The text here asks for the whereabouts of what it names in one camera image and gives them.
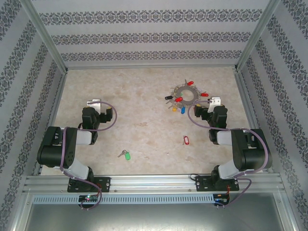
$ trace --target green key tag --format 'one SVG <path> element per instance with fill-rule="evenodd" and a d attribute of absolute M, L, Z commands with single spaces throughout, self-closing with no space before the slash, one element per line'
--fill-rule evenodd
<path fill-rule="evenodd" d="M 130 160 L 130 154 L 129 154 L 129 152 L 126 152 L 126 153 L 125 153 L 125 159 L 126 159 L 126 160 Z"/>

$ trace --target gray metal panel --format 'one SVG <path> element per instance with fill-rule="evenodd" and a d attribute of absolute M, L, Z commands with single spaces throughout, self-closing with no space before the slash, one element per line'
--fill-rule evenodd
<path fill-rule="evenodd" d="M 226 209 L 207 204 L 32 205 L 27 231 L 281 231 L 272 195 L 246 194 Z"/>

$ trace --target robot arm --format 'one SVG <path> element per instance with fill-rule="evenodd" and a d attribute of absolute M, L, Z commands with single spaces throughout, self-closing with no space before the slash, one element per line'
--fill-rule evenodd
<path fill-rule="evenodd" d="M 69 185 L 73 186 L 75 189 L 81 190 L 82 192 L 90 192 L 93 190 L 93 186 L 73 179 L 79 178 L 94 183 L 95 177 L 92 169 L 82 164 L 75 157 L 76 145 L 93 145 L 98 138 L 96 130 L 98 129 L 99 124 L 111 121 L 113 117 L 111 108 L 106 110 L 106 114 L 100 113 L 100 111 L 100 103 L 91 104 L 91 106 L 83 108 L 83 130 L 78 128 L 66 129 L 63 164 L 64 172 L 72 176 Z M 39 164 L 60 169 L 63 147 L 63 130 L 64 129 L 60 127 L 47 128 L 41 146 L 38 150 L 37 160 Z"/>
<path fill-rule="evenodd" d="M 226 128 L 228 109 L 221 105 L 220 97 L 212 97 L 209 107 L 196 105 L 194 114 L 206 120 L 211 127 Z M 261 129 L 251 129 L 257 133 L 265 142 L 269 160 L 266 167 L 272 164 L 270 150 L 265 140 L 264 133 Z M 218 190 L 225 188 L 226 184 L 232 185 L 233 177 L 240 172 L 247 170 L 259 169 L 265 160 L 265 152 L 260 141 L 251 133 L 243 130 L 219 131 L 216 129 L 209 130 L 209 138 L 216 145 L 231 145 L 233 159 L 229 162 L 216 166 L 211 173 L 210 182 Z"/>

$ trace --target marble floor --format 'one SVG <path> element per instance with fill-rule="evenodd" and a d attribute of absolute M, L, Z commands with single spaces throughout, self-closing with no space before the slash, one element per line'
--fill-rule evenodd
<path fill-rule="evenodd" d="M 207 129 L 194 125 L 187 112 L 168 109 L 165 96 L 185 79 L 210 97 L 221 97 L 228 109 L 227 127 L 248 127 L 230 67 L 70 70 L 54 125 L 77 127 L 86 102 L 102 99 L 117 109 L 118 121 L 100 132 L 94 145 L 76 148 L 76 157 L 95 175 L 210 173 L 232 158 L 232 150 L 211 143 Z M 189 145 L 182 145 L 183 135 L 189 137 Z M 130 152 L 129 161 L 117 158 L 124 149 Z M 59 174 L 48 167 L 42 170 L 42 175 Z"/>

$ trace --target patterned wallpaper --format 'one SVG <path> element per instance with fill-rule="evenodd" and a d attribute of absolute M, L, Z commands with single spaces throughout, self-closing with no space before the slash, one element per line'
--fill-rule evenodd
<path fill-rule="evenodd" d="M 16 208 L 62 73 L 18 0 L 0 0 L 0 231 Z"/>
<path fill-rule="evenodd" d="M 308 4 L 282 0 L 242 70 L 300 230 L 308 230 Z"/>
<path fill-rule="evenodd" d="M 236 64 L 269 0 L 34 0 L 68 67 Z"/>

